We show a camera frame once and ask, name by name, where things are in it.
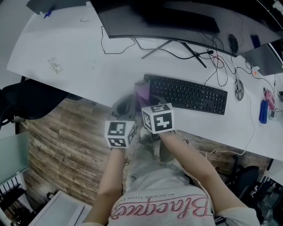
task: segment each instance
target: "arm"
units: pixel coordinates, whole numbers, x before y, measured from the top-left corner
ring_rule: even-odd
[[[233,207],[246,207],[227,188],[211,163],[197,150],[180,140],[172,132],[164,132],[159,135],[183,168],[208,191],[216,214]]]
[[[102,175],[95,203],[84,222],[107,224],[115,202],[122,194],[125,149],[113,148]]]

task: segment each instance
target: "silver mouse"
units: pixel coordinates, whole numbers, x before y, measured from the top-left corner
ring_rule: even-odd
[[[244,85],[241,80],[237,79],[235,82],[235,96],[236,98],[241,101],[244,97]]]

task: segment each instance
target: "white desk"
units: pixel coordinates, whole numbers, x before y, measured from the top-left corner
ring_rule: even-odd
[[[204,84],[215,71],[210,60],[204,60],[205,69],[196,59],[179,60],[158,51],[141,60],[147,52],[132,46],[120,55],[104,55],[100,45],[101,22],[92,8],[75,7],[52,12],[50,18],[33,15],[19,37],[7,69],[39,82],[112,106],[119,98],[134,89],[134,82],[143,79],[145,73],[164,75]],[[164,40],[139,39],[145,48],[154,48]],[[103,46],[108,53],[118,53],[132,41],[108,39],[104,31]],[[190,45],[199,53],[203,47]],[[180,44],[171,43],[167,50],[183,57],[190,53]],[[225,60],[230,56],[221,54]],[[57,75],[51,70],[48,59],[56,57],[63,71]],[[242,57],[233,59],[235,66],[246,69]],[[219,69],[219,81],[225,83],[224,69]],[[252,117],[255,135],[247,150],[260,155],[283,160],[282,125],[270,121],[258,121],[263,87],[270,89],[264,80],[254,79],[238,70],[245,92],[252,100]],[[213,141],[244,149],[253,127],[250,119],[250,101],[247,95],[238,101],[234,94],[235,76],[228,73],[229,80],[222,89],[228,91],[225,115],[214,115],[185,109],[175,109],[176,128]],[[214,75],[207,85],[219,88]]]

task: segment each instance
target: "white t-shirt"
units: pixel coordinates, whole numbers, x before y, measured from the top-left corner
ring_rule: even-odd
[[[172,169],[138,178],[113,206],[108,226],[259,226],[255,210],[231,208],[214,216],[206,193]],[[82,226],[100,226],[83,223]]]

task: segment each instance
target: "red lettering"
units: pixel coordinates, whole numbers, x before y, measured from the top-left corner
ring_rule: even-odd
[[[117,210],[115,211],[114,214],[111,214],[110,217],[111,217],[113,220],[116,220],[116,219],[119,219],[119,216],[123,216],[123,215],[125,215],[126,213],[127,213],[126,207],[121,206],[119,209],[117,209]]]
[[[192,202],[191,205],[192,205],[192,207],[196,208],[193,211],[194,216],[198,216],[198,217],[213,216],[213,215],[207,214],[207,212],[208,212],[208,208],[207,208],[208,207],[208,198],[202,197],[202,198],[195,199]]]
[[[156,211],[156,205],[155,204],[152,204],[150,207],[153,207],[152,211],[150,213],[146,213],[145,215],[146,216],[150,216],[151,214],[154,214],[155,211]]]
[[[145,215],[147,213],[147,211],[149,210],[149,205],[150,205],[150,198],[147,200],[147,204],[146,204],[146,208],[145,208],[145,211],[142,213],[142,214],[139,214],[140,210],[138,210],[134,215],[137,215],[137,216],[142,216],[142,215]]]
[[[167,210],[168,210],[168,206],[169,206],[168,203],[161,203],[161,204],[158,205],[158,207],[161,206],[161,205],[165,205],[165,206],[164,206],[164,209],[163,209],[162,211],[160,211],[160,209],[157,209],[156,212],[157,212],[157,213],[161,213],[161,214],[162,214],[162,213],[166,213]]]
[[[183,200],[179,200],[178,202],[177,202],[177,205],[180,203],[180,206],[179,206],[179,208],[177,208],[177,209],[175,209],[175,202],[173,201],[173,202],[170,202],[170,204],[172,204],[172,208],[171,208],[171,211],[172,212],[178,212],[180,209],[182,209],[183,208],[183,205],[184,205],[184,201]]]
[[[178,215],[178,219],[183,219],[183,218],[187,215],[187,212],[189,211],[189,209],[191,209],[191,208],[190,208],[190,205],[191,205],[191,198],[187,198],[187,199],[186,199],[186,202],[188,202],[188,203],[187,203],[187,205],[186,205],[186,207],[185,207],[185,210],[184,210],[182,213],[180,213],[180,214]]]

